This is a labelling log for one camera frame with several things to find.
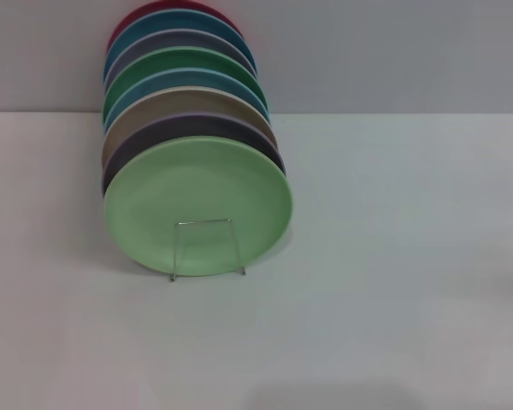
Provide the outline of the light green plate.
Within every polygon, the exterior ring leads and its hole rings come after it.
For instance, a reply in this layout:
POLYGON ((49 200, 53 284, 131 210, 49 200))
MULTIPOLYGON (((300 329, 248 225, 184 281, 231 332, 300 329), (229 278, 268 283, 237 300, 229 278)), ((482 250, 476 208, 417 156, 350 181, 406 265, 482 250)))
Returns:
MULTIPOLYGON (((116 245, 165 273, 173 270, 175 223, 232 219, 246 267, 281 240, 292 208, 286 175, 265 154, 218 137, 178 138, 145 150, 115 175, 103 202, 116 245)), ((235 271, 229 226, 183 228, 178 268, 192 277, 235 271)))

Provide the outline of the dark purple plate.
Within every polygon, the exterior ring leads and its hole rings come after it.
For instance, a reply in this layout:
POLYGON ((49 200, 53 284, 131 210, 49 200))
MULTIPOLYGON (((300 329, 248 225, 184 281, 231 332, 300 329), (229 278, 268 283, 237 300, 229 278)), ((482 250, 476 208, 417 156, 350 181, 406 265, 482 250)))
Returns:
POLYGON ((112 153, 103 166, 102 192, 135 156, 155 145, 187 137, 219 137, 237 141, 265 154, 281 171, 286 170, 277 147, 257 127, 231 115, 188 112, 164 116, 113 143, 112 153))

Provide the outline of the beige plate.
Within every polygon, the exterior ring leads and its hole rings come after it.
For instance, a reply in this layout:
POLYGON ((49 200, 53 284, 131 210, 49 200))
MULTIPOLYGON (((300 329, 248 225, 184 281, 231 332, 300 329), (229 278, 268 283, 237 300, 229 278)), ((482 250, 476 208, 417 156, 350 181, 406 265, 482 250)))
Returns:
POLYGON ((277 143, 269 120, 242 98, 209 87, 179 86, 151 93, 121 111, 104 134, 101 163, 105 165, 119 145, 143 126, 166 116, 196 112, 239 118, 277 143))

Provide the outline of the blue plate with pale rim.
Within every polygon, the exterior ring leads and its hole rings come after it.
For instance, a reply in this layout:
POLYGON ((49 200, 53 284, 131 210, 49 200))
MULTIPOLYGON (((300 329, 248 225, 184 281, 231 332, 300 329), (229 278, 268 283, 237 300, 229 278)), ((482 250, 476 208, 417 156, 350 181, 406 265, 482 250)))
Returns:
POLYGON ((204 68, 176 68, 154 73, 126 88, 112 99, 103 111, 103 130, 108 131, 115 119, 139 99, 162 90, 181 86, 201 86, 233 94, 249 103, 267 121, 268 109, 263 101, 241 81, 214 70, 204 68))

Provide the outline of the dark green plate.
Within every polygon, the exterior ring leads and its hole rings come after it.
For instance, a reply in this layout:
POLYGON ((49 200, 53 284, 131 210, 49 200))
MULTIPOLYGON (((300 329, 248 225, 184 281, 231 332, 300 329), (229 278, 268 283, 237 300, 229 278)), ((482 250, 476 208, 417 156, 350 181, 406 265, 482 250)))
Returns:
POLYGON ((176 68, 204 68, 224 73, 252 90, 265 108, 268 102, 257 79, 233 58, 198 47, 171 47, 152 51, 129 63, 112 80, 103 102, 102 122, 120 96, 132 85, 154 73, 176 68))

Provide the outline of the grey lilac plate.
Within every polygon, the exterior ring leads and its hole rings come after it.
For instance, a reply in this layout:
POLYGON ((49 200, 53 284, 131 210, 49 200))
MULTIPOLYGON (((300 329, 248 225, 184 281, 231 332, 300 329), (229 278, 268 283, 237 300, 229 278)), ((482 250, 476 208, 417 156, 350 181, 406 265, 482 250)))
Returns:
POLYGON ((170 47, 198 47, 222 53, 241 64, 255 78, 257 77, 257 71, 249 59, 226 39, 199 30, 168 29, 135 40, 119 53, 114 54, 111 50, 105 60, 103 83, 107 85, 135 59, 152 51, 170 47))

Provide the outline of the dark teal plate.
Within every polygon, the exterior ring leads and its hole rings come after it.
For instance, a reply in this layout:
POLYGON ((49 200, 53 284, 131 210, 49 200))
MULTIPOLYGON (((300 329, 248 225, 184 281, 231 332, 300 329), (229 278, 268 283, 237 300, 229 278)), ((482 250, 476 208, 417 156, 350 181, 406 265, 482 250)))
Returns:
POLYGON ((168 29, 193 29, 223 38, 235 46, 248 59, 252 67, 257 69, 255 59, 245 39, 225 21, 196 10, 168 9, 145 15, 120 32, 106 53, 103 76, 107 74, 114 60, 129 45, 154 32, 168 29))

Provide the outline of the red plate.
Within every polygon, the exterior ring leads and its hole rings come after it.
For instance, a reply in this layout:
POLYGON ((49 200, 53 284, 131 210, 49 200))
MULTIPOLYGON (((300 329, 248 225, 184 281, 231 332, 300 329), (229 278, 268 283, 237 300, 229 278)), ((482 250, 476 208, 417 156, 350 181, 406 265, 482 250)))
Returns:
POLYGON ((208 5, 198 3, 193 0, 156 0, 155 2, 147 3, 134 9, 121 20, 110 35, 106 50, 109 50, 112 43, 114 43, 115 39, 121 34, 121 32, 125 30, 130 24, 134 23, 137 19, 142 18, 150 13, 167 9, 189 9, 204 12, 227 23, 241 37, 243 37, 242 32, 234 25, 231 20, 229 20, 220 11, 213 9, 208 5))

